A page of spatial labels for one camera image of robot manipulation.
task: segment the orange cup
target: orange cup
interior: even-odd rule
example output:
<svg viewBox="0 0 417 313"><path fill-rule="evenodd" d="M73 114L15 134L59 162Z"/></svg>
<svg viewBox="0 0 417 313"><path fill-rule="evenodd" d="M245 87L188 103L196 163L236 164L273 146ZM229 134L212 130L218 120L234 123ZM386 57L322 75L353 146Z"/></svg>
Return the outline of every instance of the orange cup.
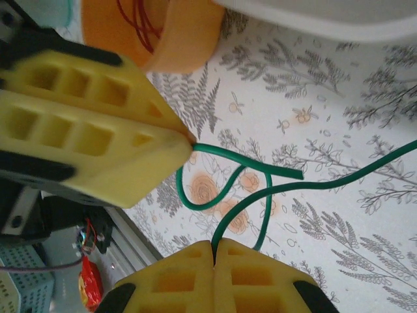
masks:
<svg viewBox="0 0 417 313"><path fill-rule="evenodd" d="M130 19L133 1L121 0ZM145 0L144 5L152 26L163 29L159 39L149 33L153 53L123 19L117 0L83 0L85 44L125 55L145 72L189 73L210 59L220 34L223 7L210 0Z"/></svg>

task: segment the red wire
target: red wire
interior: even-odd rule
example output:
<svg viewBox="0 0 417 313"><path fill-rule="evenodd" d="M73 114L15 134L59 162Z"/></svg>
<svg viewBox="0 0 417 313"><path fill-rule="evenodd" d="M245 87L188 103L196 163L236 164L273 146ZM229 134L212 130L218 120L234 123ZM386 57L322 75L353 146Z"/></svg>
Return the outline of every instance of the red wire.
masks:
<svg viewBox="0 0 417 313"><path fill-rule="evenodd" d="M90 222L90 219L88 218L87 219L87 225L88 225L88 227L89 228L91 228L91 230L93 231L93 233L94 233L94 247L96 246L96 244L97 244L97 233L96 233L96 230L94 229L94 227L93 227L93 225L91 224L91 222Z"/></svg>
<svg viewBox="0 0 417 313"><path fill-rule="evenodd" d="M142 46L148 50L149 52L153 53L154 49L152 47L152 44L149 40L149 33L156 36L156 38L160 38L160 32L162 32L162 29L155 29L152 26L151 21L149 20L149 17L145 10L145 4L144 0L133 0L133 14L132 14L132 20L127 16L125 11L123 10L123 7L121 5L121 0L116 0L117 7L122 14L123 19L132 27L134 27L136 31L136 35L141 42ZM141 21L141 25L137 23L137 14L139 14L139 19Z"/></svg>
<svg viewBox="0 0 417 313"><path fill-rule="evenodd" d="M137 25L137 16L136 16L136 12L137 12L137 5L139 3L137 1L133 1L133 22L135 23L135 25ZM139 13L139 16L141 18L141 23L143 26L143 17L142 15ZM147 36L147 32L143 32L143 37L141 32L139 31L138 28L136 28L136 34L139 37L139 40L141 41L142 45L145 47L146 50L148 50L149 52L153 53L154 49L151 45L151 42L149 41L149 37Z"/></svg>
<svg viewBox="0 0 417 313"><path fill-rule="evenodd" d="M89 221L90 220L87 218L87 231L86 231L86 234L85 234L85 239L84 239L84 242L83 242L83 246L81 248L84 248L85 247L85 244L87 243L87 240L88 240L88 238L90 236L90 224L89 224Z"/></svg>

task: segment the red package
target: red package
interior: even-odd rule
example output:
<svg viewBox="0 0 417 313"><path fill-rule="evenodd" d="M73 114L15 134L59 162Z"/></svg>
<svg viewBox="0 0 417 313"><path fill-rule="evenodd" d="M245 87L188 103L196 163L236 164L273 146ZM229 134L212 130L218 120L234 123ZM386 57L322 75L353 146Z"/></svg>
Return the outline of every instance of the red package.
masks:
<svg viewBox="0 0 417 313"><path fill-rule="evenodd" d="M81 301L89 312L94 312L103 297L103 285L97 266L83 257L83 267L78 277L78 289Z"/></svg>

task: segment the white tablecloth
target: white tablecloth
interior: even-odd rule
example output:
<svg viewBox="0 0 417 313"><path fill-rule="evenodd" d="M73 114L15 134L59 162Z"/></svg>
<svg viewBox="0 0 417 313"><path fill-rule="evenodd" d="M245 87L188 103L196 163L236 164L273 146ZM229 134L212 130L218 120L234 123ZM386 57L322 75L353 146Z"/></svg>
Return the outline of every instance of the white tablecloth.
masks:
<svg viewBox="0 0 417 313"><path fill-rule="evenodd" d="M74 10L59 32L80 42L77 1ZM149 79L200 142L301 169L308 181L336 179L416 139L416 45L333 42L228 12L205 67ZM344 188L275 195L262 253L313 276L340 312L417 312L416 157ZM236 166L194 153L187 195L213 199ZM223 202L196 213L171 176L127 213L168 256L210 239L234 204L263 187L247 170ZM225 235L252 246L264 210L264 200L253 204Z"/></svg>

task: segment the green wire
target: green wire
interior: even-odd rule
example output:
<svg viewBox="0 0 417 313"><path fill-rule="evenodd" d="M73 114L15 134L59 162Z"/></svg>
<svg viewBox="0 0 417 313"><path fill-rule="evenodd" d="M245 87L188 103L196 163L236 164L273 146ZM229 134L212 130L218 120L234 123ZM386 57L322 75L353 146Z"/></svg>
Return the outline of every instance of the green wire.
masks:
<svg viewBox="0 0 417 313"><path fill-rule="evenodd" d="M228 158L229 160L235 161L241 165L245 165L247 168L253 168L254 170L261 171L263 173L268 173L271 175L277 175L282 177L294 178L294 179L304 179L302 171L294 170L292 168L282 168L281 166L274 166L258 162L248 158L244 155L240 155L233 151L223 149L221 147L216 147L213 145L206 145L204 143L196 143L193 146L194 151L201 151L211 153L213 155L218 155L220 157Z"/></svg>
<svg viewBox="0 0 417 313"><path fill-rule="evenodd" d="M185 195L184 191L184 185L182 183L182 167L177 171L177 190L178 195L181 200L181 202L189 209L193 211L203 211L205 209L209 209L211 207L214 207L216 204L221 202L227 195L227 193L230 191L230 189L233 186L233 183L235 182L236 178L239 176L240 173L245 169L246 167L241 165L239 166L230 176L229 180L226 182L226 185L224 186L223 190L211 201L204 203L204 204L194 204L192 203L187 196ZM266 178L266 187L272 186L272 177L270 174L265 173ZM269 219L271 215L272 210L272 195L266 197L266 204L265 204L265 215L263 217L261 231L259 232L258 239L255 243L255 246L253 247L254 250L259 250L262 247L263 241L265 240L266 236L266 230L268 229Z"/></svg>
<svg viewBox="0 0 417 313"><path fill-rule="evenodd" d="M388 155L383 156L382 158L365 166L364 168L352 174L349 174L345 177L342 177L340 179L336 179L335 181L327 181L327 182L321 182L321 183L314 183L314 182L288 183L288 184L284 184L280 186L273 186L273 187L265 188L265 189L255 192L254 194L248 196L247 198L243 199L241 202L236 204L232 208L232 210L230 210L220 221L212 238L212 250L213 250L214 259L216 259L217 248L218 248L220 240L223 237L224 232L226 231L227 226L240 212L245 210L245 208L247 208L253 202L260 200L261 198L271 196L273 194L278 194L281 192L287 192L287 191L292 191L292 190L299 190L299 189L324 190L324 189L332 189L332 188L344 186L354 181L357 181L358 179L363 178L364 176L379 169L380 167L386 165L387 163L390 163L396 158L399 158L402 155L408 152L411 152L415 149L417 149L417 140L414 140L413 142L410 142L404 145L403 147L400 147L396 149L395 151L392 151Z"/></svg>
<svg viewBox="0 0 417 313"><path fill-rule="evenodd" d="M295 178L295 179L303 179L302 171L300 170L294 170L294 169L289 169L289 168L282 168L280 166L272 166L268 164L263 164L262 162L252 160L246 156L240 155L238 153L235 153L235 152L232 152L230 150L223 149L220 147L197 143L193 146L193 150L211 153L211 154L228 158L229 160L233 160L235 162L243 164L239 166L232 173L229 180L226 182L226 185L224 186L223 190L213 200L204 204L194 204L187 198L187 196L185 195L185 191L184 191L184 184L182 182L183 167L179 168L177 170L177 178L176 178L178 195L179 195L181 202L187 208L193 211L203 211L219 204L226 197L227 193L233 187L233 183L235 182L239 174L242 173L242 171L246 167L250 167L255 170L264 172L265 178L266 178L266 187L272 186L271 174ZM261 230L259 231L258 240L256 241L255 246L253 247L253 249L255 250L259 250L262 247L263 241L265 240L266 230L268 229L271 210L272 210L272 195L266 197L265 215L262 221Z"/></svg>

